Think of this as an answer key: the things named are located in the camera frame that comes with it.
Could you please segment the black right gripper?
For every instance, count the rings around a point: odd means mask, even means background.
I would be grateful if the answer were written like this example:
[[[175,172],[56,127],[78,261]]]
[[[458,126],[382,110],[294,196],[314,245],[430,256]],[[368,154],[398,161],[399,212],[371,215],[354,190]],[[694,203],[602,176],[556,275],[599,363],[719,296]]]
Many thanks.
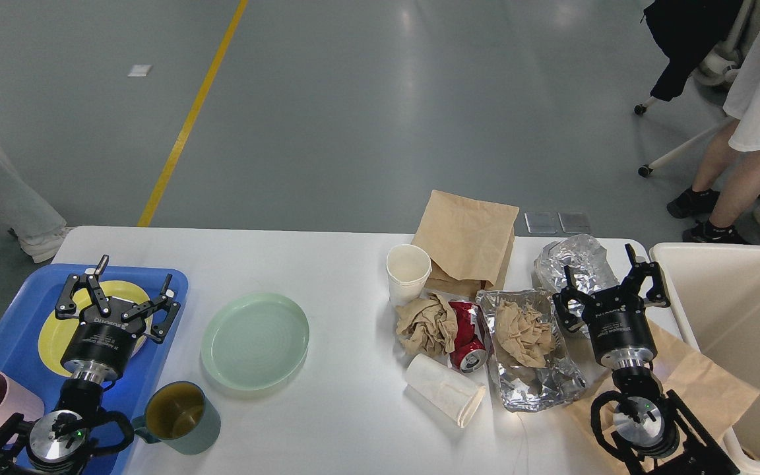
[[[617,295],[624,301],[618,301],[614,307],[604,309],[603,304],[593,304],[593,296],[576,287],[570,267],[563,267],[566,286],[552,295],[559,321],[568,332],[577,332],[587,325],[595,361],[603,367],[637,367],[651,363],[658,351],[645,309],[670,307],[660,265],[654,261],[639,262],[631,244],[625,244],[625,252],[631,268],[617,287]],[[646,278],[651,279],[651,286],[642,296],[640,292]],[[588,305],[582,316],[570,310],[570,301]]]

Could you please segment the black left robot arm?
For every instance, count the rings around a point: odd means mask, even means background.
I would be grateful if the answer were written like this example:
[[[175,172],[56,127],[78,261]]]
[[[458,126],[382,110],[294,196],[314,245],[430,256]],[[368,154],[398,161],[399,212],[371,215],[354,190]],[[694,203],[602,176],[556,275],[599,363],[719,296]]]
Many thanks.
[[[121,464],[171,346],[188,289],[178,270],[51,265],[0,322],[0,372],[42,400],[0,423],[0,474],[80,474]]]

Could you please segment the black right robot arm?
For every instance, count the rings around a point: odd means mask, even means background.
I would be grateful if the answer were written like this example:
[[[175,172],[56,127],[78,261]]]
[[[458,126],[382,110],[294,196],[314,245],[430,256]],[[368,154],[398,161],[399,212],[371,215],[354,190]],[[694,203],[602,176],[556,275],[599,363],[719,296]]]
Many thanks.
[[[590,427],[598,445],[631,474],[738,474],[740,469],[675,391],[664,391],[652,370],[657,348],[648,307],[669,307],[662,270],[640,262],[625,246],[631,268],[618,285],[586,294],[564,268],[566,286],[553,295],[570,332],[586,327],[595,361],[612,372],[614,390],[594,398]]]

